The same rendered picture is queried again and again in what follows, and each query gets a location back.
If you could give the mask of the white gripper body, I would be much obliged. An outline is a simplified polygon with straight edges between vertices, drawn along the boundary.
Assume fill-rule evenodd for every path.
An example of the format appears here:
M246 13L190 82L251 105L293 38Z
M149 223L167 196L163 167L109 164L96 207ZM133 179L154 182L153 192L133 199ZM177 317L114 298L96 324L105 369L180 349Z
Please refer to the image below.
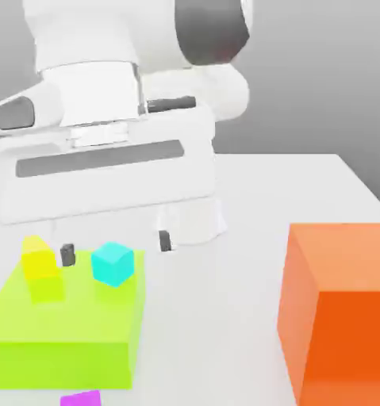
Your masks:
M0 223L208 197L215 119L205 105L151 113L124 141L72 148L69 132L0 139Z

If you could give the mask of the small cyan cube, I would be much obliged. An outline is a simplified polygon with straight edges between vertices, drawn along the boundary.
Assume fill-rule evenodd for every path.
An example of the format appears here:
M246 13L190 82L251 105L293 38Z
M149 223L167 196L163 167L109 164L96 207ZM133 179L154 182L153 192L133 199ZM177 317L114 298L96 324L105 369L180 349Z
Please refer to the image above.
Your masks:
M134 251L119 243L103 244L91 253L90 260L94 279L114 288L134 273Z

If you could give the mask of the large orange box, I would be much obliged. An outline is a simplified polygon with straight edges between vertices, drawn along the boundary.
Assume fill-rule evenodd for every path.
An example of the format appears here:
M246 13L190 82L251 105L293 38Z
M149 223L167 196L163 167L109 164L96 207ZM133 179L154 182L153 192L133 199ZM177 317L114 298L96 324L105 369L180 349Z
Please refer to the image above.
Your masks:
M290 226L278 336L297 406L380 406L380 223Z

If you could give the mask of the small magenta cube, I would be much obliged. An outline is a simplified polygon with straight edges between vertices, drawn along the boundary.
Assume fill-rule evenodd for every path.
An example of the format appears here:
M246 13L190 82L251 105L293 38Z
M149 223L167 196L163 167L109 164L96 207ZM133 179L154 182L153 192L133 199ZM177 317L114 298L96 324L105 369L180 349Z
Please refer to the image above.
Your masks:
M59 406L102 406L99 390L90 390L60 397Z

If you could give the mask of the small yellow cube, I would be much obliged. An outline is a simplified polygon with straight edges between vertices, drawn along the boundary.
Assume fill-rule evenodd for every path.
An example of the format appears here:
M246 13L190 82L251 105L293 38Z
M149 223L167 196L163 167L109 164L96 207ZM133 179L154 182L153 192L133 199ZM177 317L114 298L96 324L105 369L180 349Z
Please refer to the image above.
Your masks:
M27 280L59 275L54 250L39 236L26 236L21 243L21 267Z

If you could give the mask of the large lime green box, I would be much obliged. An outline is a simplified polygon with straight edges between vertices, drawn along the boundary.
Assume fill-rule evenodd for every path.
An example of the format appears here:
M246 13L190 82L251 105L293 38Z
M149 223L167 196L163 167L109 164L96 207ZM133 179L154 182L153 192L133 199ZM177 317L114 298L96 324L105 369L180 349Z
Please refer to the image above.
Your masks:
M144 251L120 287L94 280L90 252L59 278L0 290L0 389L130 389L144 310Z

